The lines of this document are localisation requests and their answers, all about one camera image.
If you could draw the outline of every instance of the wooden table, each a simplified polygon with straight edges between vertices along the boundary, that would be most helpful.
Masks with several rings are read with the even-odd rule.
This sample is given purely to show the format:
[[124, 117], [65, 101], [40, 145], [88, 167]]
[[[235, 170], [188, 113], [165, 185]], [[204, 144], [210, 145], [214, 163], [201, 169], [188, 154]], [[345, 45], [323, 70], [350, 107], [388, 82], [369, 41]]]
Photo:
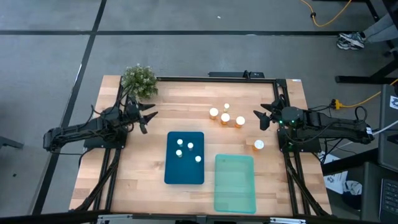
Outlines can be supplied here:
[[[114, 104], [120, 76], [104, 76], [96, 110]], [[256, 203], [259, 216], [291, 216], [287, 175], [279, 151], [276, 129], [259, 129], [253, 110], [265, 111], [261, 103], [274, 101], [273, 88], [263, 83], [158, 82], [159, 95], [143, 103], [156, 107], [145, 111], [159, 114], [151, 120], [143, 135], [139, 128], [127, 137], [122, 150], [111, 211], [116, 213], [214, 214], [213, 191], [215, 156], [241, 154], [254, 158]], [[287, 80], [292, 106], [307, 108], [303, 86], [298, 80]], [[209, 109], [231, 105], [229, 126], [209, 119]], [[237, 129], [234, 119], [244, 116], [246, 124]], [[170, 131], [205, 133], [205, 183], [203, 185], [167, 185], [164, 183], [165, 147]], [[254, 152], [253, 142], [261, 139], [265, 149]], [[80, 166], [70, 208], [79, 206], [93, 190], [100, 176], [104, 149], [87, 153]], [[310, 153], [301, 153], [305, 183], [324, 210], [331, 213], [319, 161]], [[100, 208], [104, 208], [108, 186], [104, 187]], [[300, 191], [296, 186], [298, 209], [303, 213]]]

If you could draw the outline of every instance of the sneaker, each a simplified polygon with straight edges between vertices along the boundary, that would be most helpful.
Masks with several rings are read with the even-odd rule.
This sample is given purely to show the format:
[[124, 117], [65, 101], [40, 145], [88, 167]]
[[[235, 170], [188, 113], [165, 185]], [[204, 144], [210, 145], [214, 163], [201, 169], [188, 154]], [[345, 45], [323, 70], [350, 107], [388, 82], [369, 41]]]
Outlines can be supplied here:
[[360, 50], [360, 49], [362, 49], [361, 47], [358, 47], [357, 45], [353, 45], [350, 41], [348, 41], [342, 37], [338, 38], [337, 47], [342, 50]]
[[350, 41], [353, 45], [356, 45], [361, 48], [365, 48], [365, 40], [366, 38], [361, 37], [361, 34], [359, 32], [355, 32], [352, 34], [339, 34], [340, 37], [346, 39], [347, 41]]

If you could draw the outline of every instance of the potted plant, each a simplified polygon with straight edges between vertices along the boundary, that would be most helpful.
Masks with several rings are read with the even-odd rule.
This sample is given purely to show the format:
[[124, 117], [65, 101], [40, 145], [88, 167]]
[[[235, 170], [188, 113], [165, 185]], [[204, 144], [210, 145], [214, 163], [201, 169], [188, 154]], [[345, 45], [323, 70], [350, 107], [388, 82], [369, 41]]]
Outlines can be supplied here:
[[140, 100], [147, 100], [157, 95], [157, 79], [149, 66], [127, 67], [122, 78], [122, 86], [129, 95], [135, 95]]

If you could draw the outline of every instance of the yellow cable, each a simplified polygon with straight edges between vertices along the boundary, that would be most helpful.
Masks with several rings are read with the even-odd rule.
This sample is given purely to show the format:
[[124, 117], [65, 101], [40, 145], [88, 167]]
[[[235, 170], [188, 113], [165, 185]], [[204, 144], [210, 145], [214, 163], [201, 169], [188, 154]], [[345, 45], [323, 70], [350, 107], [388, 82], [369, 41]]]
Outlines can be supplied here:
[[[398, 82], [398, 78], [396, 79], [396, 80], [394, 80], [390, 85], [393, 85], [393, 84], [395, 84], [396, 82]], [[373, 98], [375, 98], [377, 95], [379, 95], [381, 93], [381, 91], [379, 91], [378, 93], [376, 93], [375, 95], [373, 95], [373, 96], [371, 96], [371, 97], [369, 97], [368, 99], [366, 99], [366, 100], [364, 100], [364, 101], [362, 101], [362, 102], [360, 102], [360, 103], [357, 103], [357, 104], [355, 104], [355, 105], [349, 105], [349, 106], [346, 106], [346, 105], [343, 105], [342, 103], [339, 103], [339, 108], [353, 108], [353, 107], [357, 107], [357, 106], [359, 106], [359, 105], [361, 105], [361, 104], [364, 104], [364, 103], [366, 103], [366, 102], [368, 102], [369, 100], [371, 100], [371, 99], [373, 99]]]
[[[300, 1], [302, 1], [304, 4], [306, 4], [306, 5], [310, 8], [311, 13], [313, 13], [312, 6], [311, 6], [309, 3], [307, 3], [307, 2], [304, 1], [304, 0], [300, 0]], [[325, 24], [323, 24], [323, 25], [318, 25], [318, 24], [317, 24], [317, 21], [315, 20], [315, 16], [311, 16], [311, 17], [312, 17], [312, 20], [313, 20], [313, 23], [314, 23], [317, 27], [324, 27], [324, 26], [327, 26], [327, 25], [331, 24], [335, 19], [337, 19], [337, 17], [340, 16], [340, 14], [341, 14], [342, 12], [344, 12], [344, 10], [346, 10], [346, 8], [349, 6], [349, 4], [351, 3], [351, 1], [352, 1], [352, 0], [349, 0], [349, 1], [347, 2], [346, 6], [344, 6], [344, 8], [343, 8], [331, 21], [329, 21], [329, 22], [327, 22], [327, 23], [325, 23]]]

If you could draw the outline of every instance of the translucent green tray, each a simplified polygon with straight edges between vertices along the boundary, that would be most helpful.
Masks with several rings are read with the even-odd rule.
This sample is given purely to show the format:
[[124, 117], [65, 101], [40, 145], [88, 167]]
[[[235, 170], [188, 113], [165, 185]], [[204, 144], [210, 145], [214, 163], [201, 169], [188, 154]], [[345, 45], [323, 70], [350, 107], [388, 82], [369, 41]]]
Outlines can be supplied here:
[[214, 209], [217, 212], [256, 212], [253, 157], [216, 156]]

